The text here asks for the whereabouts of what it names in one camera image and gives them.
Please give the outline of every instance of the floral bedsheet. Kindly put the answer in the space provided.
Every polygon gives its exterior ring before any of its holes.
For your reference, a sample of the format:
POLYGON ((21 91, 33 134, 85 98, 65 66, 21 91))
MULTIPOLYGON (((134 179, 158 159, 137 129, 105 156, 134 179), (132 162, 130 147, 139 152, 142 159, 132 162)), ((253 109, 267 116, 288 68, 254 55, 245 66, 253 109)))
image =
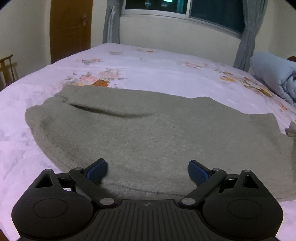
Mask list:
MULTIPOLYGON (((14 204, 43 169, 60 172, 36 145, 25 123, 26 109, 42 104, 66 85, 92 84, 187 98, 208 96, 246 114, 273 113, 282 133, 296 121, 296 109, 251 74, 208 59, 118 44, 62 59, 0 93, 0 228, 10 241, 19 238, 11 220, 14 204)), ((293 235, 285 233, 295 228, 296 202, 281 205, 285 219, 278 238, 289 241, 293 235)))

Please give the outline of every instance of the white wall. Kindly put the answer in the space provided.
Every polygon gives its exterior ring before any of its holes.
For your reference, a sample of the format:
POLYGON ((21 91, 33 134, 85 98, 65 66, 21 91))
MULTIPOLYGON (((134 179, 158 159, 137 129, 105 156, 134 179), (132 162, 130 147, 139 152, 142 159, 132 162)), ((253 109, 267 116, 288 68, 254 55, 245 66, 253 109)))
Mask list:
POLYGON ((102 44, 107 0, 94 0, 91 17, 91 48, 102 44))
POLYGON ((275 0, 275 8, 270 52, 282 58, 296 56, 296 10, 285 0, 275 0))
MULTIPOLYGON (((274 21, 274 0, 269 0, 255 50, 268 50, 274 21)), ((138 47, 197 55, 232 66, 240 39, 208 25, 169 17, 122 15, 120 42, 138 47)))
POLYGON ((0 11, 0 58, 13 54, 18 78, 46 66, 45 3, 44 0, 11 0, 0 11))

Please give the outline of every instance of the gray curtain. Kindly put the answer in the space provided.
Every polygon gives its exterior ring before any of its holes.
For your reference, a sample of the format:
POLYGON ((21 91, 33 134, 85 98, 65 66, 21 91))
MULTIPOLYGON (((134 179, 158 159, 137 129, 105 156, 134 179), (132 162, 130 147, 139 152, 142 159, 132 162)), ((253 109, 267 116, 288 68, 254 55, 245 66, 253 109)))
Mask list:
POLYGON ((119 17, 121 13, 121 2, 121 0, 107 0, 103 44, 119 44, 119 17))
POLYGON ((248 71, 268 0, 243 0, 245 29, 233 67, 248 71))

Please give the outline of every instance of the window frame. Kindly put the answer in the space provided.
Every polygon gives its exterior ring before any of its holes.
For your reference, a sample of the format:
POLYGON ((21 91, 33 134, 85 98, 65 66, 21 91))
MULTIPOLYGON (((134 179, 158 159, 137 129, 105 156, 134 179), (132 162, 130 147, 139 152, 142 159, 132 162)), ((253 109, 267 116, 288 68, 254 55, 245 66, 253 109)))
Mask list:
POLYGON ((187 20, 187 21, 199 23, 202 25, 206 25, 208 27, 214 28, 216 30, 219 30, 221 32, 229 34, 233 37, 236 37, 238 39, 242 38, 241 33, 234 31, 230 28, 227 28, 227 27, 222 26, 217 23, 206 21, 204 19, 190 17, 189 14, 191 11, 191 5, 192 5, 193 0, 188 0, 186 14, 181 14, 181 13, 176 13, 176 12, 166 12, 166 11, 160 11, 160 10, 126 9, 126 1, 127 0, 123 1, 122 12, 121 12, 122 15, 148 15, 148 16, 150 15, 153 17, 160 17, 160 18, 163 18, 163 17, 178 18, 178 19, 187 20))

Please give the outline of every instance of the gray towel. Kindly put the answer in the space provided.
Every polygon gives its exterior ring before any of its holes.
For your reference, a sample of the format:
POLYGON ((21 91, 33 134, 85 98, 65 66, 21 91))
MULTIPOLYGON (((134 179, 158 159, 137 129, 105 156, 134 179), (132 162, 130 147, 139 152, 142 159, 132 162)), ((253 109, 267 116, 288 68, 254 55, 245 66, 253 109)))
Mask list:
POLYGON ((208 97, 67 86, 25 119, 64 172, 104 158, 102 187, 118 198, 181 198, 196 188, 191 159, 228 173, 251 169, 278 200, 296 198, 294 139, 273 114, 242 114, 208 97))

